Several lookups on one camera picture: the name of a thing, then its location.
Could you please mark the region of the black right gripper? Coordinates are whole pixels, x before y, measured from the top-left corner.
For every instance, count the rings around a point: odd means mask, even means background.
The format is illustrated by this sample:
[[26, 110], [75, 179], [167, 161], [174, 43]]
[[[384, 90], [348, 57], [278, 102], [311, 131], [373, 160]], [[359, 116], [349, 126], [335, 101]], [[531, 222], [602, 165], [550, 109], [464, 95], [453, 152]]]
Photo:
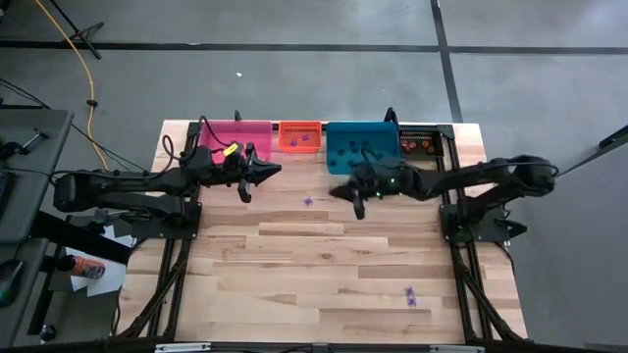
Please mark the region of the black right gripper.
[[329, 193], [338, 199], [352, 202], [356, 218], [363, 220], [366, 201], [370, 198], [382, 199], [385, 196], [412, 192], [417, 172], [417, 168], [405, 163], [362, 163], [353, 169], [350, 183], [335, 185], [330, 188]]

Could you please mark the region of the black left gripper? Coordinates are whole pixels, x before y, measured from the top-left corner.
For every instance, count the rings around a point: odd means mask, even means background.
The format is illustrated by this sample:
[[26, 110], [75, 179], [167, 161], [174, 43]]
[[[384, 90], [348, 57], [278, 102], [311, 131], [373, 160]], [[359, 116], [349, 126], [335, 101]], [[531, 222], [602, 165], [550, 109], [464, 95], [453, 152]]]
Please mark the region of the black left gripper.
[[[239, 149], [228, 157], [223, 155], [225, 148], [221, 151], [223, 162], [214, 165], [215, 172], [210, 177], [210, 185], [226, 185], [227, 187], [231, 187], [236, 183], [240, 201], [250, 203], [252, 196], [249, 192], [250, 181], [248, 177], [251, 173], [250, 158], [255, 152], [255, 147], [252, 142], [246, 144], [232, 142], [231, 144], [233, 143], [238, 143], [240, 145]], [[253, 162], [253, 171], [255, 172], [253, 174], [253, 184], [259, 186], [262, 182], [273, 177], [281, 170], [282, 166], [280, 164], [255, 160]]]

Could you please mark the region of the orange plastic basket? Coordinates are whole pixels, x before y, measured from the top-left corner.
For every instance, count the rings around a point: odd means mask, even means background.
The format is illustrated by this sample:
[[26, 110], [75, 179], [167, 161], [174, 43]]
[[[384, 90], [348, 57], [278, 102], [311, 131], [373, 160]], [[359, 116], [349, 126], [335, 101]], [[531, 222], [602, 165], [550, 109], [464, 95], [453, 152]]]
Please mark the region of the orange plastic basket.
[[[285, 153], [317, 153], [322, 146], [321, 122], [279, 122], [279, 148]], [[309, 134], [309, 141], [303, 142], [301, 135]], [[296, 147], [290, 147], [291, 140], [297, 140]]]

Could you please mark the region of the blue plastic bin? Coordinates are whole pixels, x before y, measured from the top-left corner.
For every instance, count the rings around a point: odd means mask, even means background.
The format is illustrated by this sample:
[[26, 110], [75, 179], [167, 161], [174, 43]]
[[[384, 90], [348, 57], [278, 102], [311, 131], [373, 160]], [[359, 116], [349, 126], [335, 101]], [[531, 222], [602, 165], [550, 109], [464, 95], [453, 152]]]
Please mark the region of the blue plastic bin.
[[[361, 142], [368, 140], [370, 146], [363, 148]], [[349, 148], [349, 141], [355, 141], [356, 150]], [[338, 149], [344, 149], [342, 156]], [[349, 160], [356, 162], [382, 162], [387, 158], [400, 158], [398, 129], [389, 122], [330, 122], [326, 125], [327, 168], [331, 175], [348, 175], [352, 168], [347, 165]], [[381, 152], [382, 159], [376, 159], [374, 153]], [[329, 160], [336, 159], [338, 164], [330, 166]]]

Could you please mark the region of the black plastic basket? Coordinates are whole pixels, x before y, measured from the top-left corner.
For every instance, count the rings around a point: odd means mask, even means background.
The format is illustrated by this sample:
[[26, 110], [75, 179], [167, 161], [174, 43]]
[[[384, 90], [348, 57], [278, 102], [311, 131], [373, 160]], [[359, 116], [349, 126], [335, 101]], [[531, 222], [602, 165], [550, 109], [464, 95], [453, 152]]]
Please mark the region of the black plastic basket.
[[[430, 146], [435, 148], [435, 154], [429, 154], [428, 148], [422, 148], [421, 142], [428, 140]], [[401, 141], [415, 142], [417, 148], [415, 150], [403, 149], [400, 145]], [[441, 134], [435, 129], [424, 129], [419, 126], [403, 127], [399, 131], [399, 145], [401, 155], [406, 159], [411, 160], [431, 160], [441, 158], [444, 155], [443, 143]]]

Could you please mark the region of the pink plastic bin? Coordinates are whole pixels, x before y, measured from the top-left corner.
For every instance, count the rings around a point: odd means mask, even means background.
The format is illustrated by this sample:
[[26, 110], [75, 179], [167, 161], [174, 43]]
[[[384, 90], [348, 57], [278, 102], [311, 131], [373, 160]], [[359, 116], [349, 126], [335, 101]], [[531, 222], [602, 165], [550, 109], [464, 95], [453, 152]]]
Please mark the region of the pink plastic bin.
[[[273, 149], [273, 125], [268, 121], [210, 121], [210, 127], [216, 137], [231, 145], [234, 141], [246, 146], [251, 142], [255, 146], [257, 157], [265, 162], [271, 161]], [[199, 144], [212, 150], [214, 163], [222, 163], [226, 146], [218, 142], [209, 132], [206, 125], [202, 126]]]

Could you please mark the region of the white paper sheets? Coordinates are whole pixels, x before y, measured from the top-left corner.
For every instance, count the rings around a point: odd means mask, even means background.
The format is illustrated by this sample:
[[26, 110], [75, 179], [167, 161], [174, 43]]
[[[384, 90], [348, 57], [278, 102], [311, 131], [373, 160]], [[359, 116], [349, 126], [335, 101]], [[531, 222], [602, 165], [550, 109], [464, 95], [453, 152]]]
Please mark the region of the white paper sheets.
[[[109, 225], [105, 227], [104, 237], [114, 240], [128, 248], [133, 248], [136, 244], [136, 239], [131, 236], [127, 230], [123, 230], [122, 226]], [[105, 273], [100, 279], [90, 279], [86, 277], [70, 276], [73, 291], [79, 291], [86, 289], [86, 296], [96, 296], [108, 292], [117, 291], [121, 288], [126, 272], [127, 266], [122, 265], [110, 260], [97, 258], [92, 255], [88, 255], [82, 251], [67, 248], [67, 255], [77, 255], [88, 260], [96, 260], [105, 265]]]

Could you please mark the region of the black table beam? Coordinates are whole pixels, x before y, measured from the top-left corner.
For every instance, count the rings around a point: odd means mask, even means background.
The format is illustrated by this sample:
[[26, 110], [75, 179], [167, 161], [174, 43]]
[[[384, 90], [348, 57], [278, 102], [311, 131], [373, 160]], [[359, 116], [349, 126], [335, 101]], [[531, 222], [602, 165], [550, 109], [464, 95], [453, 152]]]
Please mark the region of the black table beam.
[[130, 247], [42, 211], [35, 216], [29, 235], [122, 265], [126, 265], [131, 256]]

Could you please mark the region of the orange spray can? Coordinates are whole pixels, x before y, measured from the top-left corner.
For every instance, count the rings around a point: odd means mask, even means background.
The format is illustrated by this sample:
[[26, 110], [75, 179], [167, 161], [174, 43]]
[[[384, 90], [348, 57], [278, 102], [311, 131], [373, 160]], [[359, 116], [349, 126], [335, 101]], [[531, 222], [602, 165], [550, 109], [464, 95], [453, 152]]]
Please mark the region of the orange spray can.
[[76, 255], [66, 255], [58, 259], [56, 268], [61, 272], [69, 273], [71, 276], [88, 279], [100, 279], [106, 272], [106, 267], [102, 262]]

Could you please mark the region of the black tripod stand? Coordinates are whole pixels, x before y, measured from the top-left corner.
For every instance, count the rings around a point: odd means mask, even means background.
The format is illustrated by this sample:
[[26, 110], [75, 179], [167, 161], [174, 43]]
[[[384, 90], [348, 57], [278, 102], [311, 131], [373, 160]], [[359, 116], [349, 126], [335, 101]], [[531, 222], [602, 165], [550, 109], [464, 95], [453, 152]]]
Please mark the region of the black tripod stand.
[[92, 43], [93, 36], [105, 25], [104, 22], [98, 22], [94, 25], [79, 28], [75, 22], [68, 16], [56, 0], [48, 0], [53, 8], [61, 15], [64, 21], [71, 27], [73, 34], [69, 35], [69, 39], [73, 43], [82, 44], [96, 60], [101, 60], [102, 56]]

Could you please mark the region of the grey partition panel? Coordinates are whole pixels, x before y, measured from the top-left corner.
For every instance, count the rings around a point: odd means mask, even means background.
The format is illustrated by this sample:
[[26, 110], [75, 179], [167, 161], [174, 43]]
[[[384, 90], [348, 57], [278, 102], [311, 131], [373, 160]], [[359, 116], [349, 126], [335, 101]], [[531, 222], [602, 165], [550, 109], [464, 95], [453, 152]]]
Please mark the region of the grey partition panel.
[[628, 144], [513, 208], [529, 228], [512, 250], [531, 337], [628, 350]]

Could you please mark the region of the black clamp tool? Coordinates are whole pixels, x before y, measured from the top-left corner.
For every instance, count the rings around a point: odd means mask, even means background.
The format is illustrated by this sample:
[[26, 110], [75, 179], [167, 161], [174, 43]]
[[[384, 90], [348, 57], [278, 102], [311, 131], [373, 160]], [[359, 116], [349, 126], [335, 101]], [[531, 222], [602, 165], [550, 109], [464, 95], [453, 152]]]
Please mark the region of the black clamp tool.
[[49, 139], [50, 136], [38, 128], [33, 130], [35, 135], [24, 143], [16, 141], [9, 141], [6, 143], [0, 143], [0, 161], [7, 161], [14, 155], [28, 155], [30, 153], [29, 147], [39, 140]]

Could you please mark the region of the black diagonal bar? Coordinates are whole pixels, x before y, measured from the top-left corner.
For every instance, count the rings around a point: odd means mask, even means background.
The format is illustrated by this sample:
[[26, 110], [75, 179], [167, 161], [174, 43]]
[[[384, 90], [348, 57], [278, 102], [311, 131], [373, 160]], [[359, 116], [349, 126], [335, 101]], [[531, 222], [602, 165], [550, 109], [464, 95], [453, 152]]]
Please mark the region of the black diagonal bar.
[[611, 150], [618, 148], [624, 144], [628, 143], [628, 125], [622, 127], [616, 132], [612, 133], [605, 139], [599, 142], [598, 149], [590, 156], [577, 163], [574, 166], [574, 169], [583, 166], [589, 162], [592, 162], [594, 159], [597, 159], [601, 155], [610, 152]]

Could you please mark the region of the dark computer mouse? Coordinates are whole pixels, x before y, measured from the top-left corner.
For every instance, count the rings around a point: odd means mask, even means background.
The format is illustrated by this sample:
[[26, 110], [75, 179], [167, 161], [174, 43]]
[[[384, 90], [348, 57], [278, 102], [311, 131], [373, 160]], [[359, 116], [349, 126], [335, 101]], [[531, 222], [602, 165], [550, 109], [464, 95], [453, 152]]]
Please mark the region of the dark computer mouse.
[[24, 266], [17, 259], [0, 263], [0, 308], [11, 306], [17, 299]]

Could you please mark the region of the grey low table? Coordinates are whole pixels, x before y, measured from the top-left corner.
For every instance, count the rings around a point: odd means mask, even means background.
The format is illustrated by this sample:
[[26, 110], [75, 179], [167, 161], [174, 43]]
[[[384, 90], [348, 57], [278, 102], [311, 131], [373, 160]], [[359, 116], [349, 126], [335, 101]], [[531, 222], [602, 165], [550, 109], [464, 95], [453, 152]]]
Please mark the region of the grey low table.
[[18, 245], [0, 246], [0, 264], [16, 259], [24, 262], [16, 300], [6, 308], [0, 308], [0, 348], [12, 346], [21, 324], [29, 298], [46, 255], [48, 241], [33, 238]]

